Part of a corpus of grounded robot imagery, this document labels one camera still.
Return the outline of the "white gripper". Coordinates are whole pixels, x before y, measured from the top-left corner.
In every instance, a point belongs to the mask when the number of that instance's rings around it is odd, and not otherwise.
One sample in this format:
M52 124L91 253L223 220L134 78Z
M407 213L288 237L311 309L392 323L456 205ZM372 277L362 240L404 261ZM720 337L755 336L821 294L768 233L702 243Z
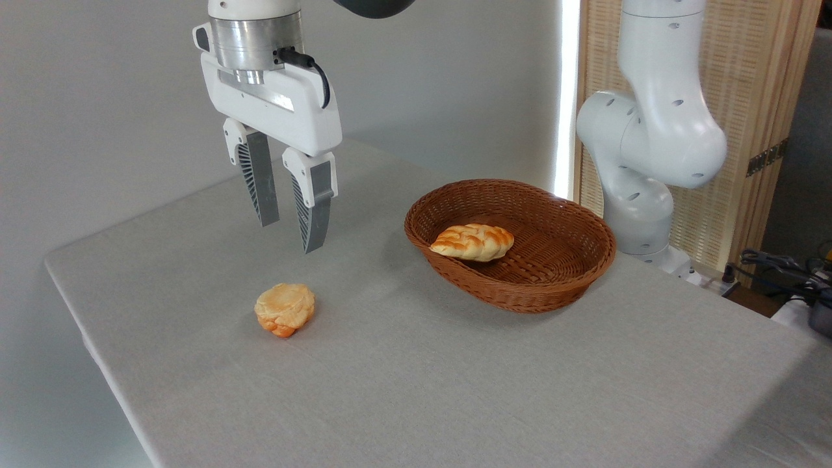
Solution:
M220 65L211 31L210 23L195 27L193 41L211 103L228 116L229 159L242 172L259 222L268 226L280 219L268 137L291 146L283 166L291 173L304 252L315 251L324 245L338 196L335 156L328 152L344 139L335 90L318 70L294 64L264 71L259 84L242 83Z

